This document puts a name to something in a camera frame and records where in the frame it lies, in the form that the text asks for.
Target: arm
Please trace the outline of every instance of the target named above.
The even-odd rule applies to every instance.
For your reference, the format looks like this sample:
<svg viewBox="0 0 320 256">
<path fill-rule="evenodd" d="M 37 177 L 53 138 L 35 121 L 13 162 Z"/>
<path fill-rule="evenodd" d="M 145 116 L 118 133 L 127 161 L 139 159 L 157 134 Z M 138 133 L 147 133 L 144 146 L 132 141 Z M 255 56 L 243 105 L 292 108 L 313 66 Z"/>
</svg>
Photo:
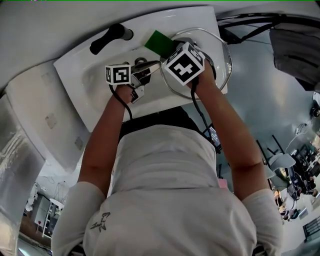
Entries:
<svg viewBox="0 0 320 256">
<path fill-rule="evenodd" d="M 132 89 L 128 86 L 117 86 L 115 91 L 126 104 L 131 101 Z M 83 155 L 78 182 L 94 184 L 105 196 L 110 186 L 124 114 L 125 107 L 112 96 L 91 134 Z"/>
<path fill-rule="evenodd" d="M 248 128 L 217 88 L 210 64 L 199 75 L 196 94 L 214 124 L 225 158 L 230 164 L 234 194 L 243 200 L 262 189 L 268 189 L 264 164 L 258 145 Z"/>
</svg>

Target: printed logo on shirt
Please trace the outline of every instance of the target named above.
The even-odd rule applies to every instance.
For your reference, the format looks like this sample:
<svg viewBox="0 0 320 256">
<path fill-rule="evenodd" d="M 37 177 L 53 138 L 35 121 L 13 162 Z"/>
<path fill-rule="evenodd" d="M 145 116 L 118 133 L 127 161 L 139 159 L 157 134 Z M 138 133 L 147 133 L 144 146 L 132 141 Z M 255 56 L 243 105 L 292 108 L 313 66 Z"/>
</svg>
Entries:
<svg viewBox="0 0 320 256">
<path fill-rule="evenodd" d="M 102 213 L 102 217 L 101 217 L 101 220 L 100 222 L 95 222 L 92 227 L 90 227 L 91 230 L 94 230 L 95 228 L 99 228 L 99 232 L 101 233 L 101 229 L 103 230 L 106 230 L 106 225 L 105 225 L 105 222 L 106 222 L 106 219 L 109 217 L 110 215 L 110 212 L 104 212 Z"/>
</svg>

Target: sink basin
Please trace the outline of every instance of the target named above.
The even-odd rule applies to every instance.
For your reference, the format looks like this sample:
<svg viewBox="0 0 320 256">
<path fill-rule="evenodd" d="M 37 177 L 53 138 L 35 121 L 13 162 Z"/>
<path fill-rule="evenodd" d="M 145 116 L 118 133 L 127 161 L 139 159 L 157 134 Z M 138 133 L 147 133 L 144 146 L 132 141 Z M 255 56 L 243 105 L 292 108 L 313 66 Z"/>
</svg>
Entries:
<svg viewBox="0 0 320 256">
<path fill-rule="evenodd" d="M 131 29 L 131 40 L 114 40 L 97 55 L 89 47 L 93 41 L 102 37 L 103 31 L 81 43 L 60 59 L 54 66 L 60 79 L 87 129 L 92 132 L 112 93 L 106 83 L 105 65 L 129 62 L 132 66 L 139 57 L 147 61 L 159 60 L 160 56 L 143 47 L 151 34 L 158 30 L 168 37 L 188 28 L 203 28 L 219 36 L 218 25 L 212 6 L 187 7 L 155 12 L 123 22 Z M 212 41 L 199 31 L 182 34 L 190 37 L 210 55 L 217 69 L 217 83 L 223 80 L 226 68 L 223 48 L 220 42 Z M 170 86 L 181 94 L 190 95 L 187 86 L 181 86 L 171 75 L 165 73 Z M 173 94 L 164 83 L 160 70 L 151 75 L 150 83 L 144 87 L 144 96 L 134 104 L 129 104 L 133 118 L 163 111 L 190 103 L 189 99 Z M 129 119 L 125 112 L 124 121 Z"/>
</svg>

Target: white t-shirt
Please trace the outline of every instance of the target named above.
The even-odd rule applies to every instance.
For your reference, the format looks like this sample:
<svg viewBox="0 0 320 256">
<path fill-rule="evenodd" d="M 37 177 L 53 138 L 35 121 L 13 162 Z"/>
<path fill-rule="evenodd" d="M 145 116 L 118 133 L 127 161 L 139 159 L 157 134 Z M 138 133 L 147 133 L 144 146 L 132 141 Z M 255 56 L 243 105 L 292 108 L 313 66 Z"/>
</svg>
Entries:
<svg viewBox="0 0 320 256">
<path fill-rule="evenodd" d="M 281 254 L 272 191 L 241 202 L 219 188 L 215 149 L 193 130 L 155 125 L 127 134 L 114 171 L 107 199 L 88 182 L 70 189 L 53 256 L 81 242 L 87 256 L 251 256 L 257 243 Z"/>
</svg>

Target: black wire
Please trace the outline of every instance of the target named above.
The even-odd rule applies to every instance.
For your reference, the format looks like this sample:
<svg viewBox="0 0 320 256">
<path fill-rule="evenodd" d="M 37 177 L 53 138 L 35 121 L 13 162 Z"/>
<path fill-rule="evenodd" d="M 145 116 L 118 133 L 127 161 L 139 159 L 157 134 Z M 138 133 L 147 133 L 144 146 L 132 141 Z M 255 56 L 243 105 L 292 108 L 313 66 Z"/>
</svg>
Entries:
<svg viewBox="0 0 320 256">
<path fill-rule="evenodd" d="M 132 113 L 131 113 L 131 110 L 130 108 L 128 107 L 128 105 L 119 97 L 119 95 L 115 92 L 114 88 L 112 87 L 112 85 L 109 84 L 109 88 L 110 88 L 110 91 L 112 92 L 113 96 L 126 108 L 126 110 L 128 111 L 129 113 L 129 116 L 130 116 L 130 120 L 132 120 Z"/>
<path fill-rule="evenodd" d="M 200 110 L 200 108 L 198 106 L 198 103 L 196 101 L 196 97 L 195 97 L 195 92 L 196 92 L 196 88 L 197 88 L 198 83 L 199 83 L 199 77 L 195 77 L 192 80 L 191 98 L 192 98 L 193 104 L 194 104 L 194 106 L 196 108 L 196 111 L 198 111 L 199 115 L 201 116 L 201 118 L 203 120 L 203 123 L 205 125 L 205 128 L 209 133 L 209 141 L 212 143 L 211 131 L 210 131 L 209 126 L 207 124 L 207 121 L 205 119 L 204 113 L 201 112 L 201 110 Z"/>
</svg>

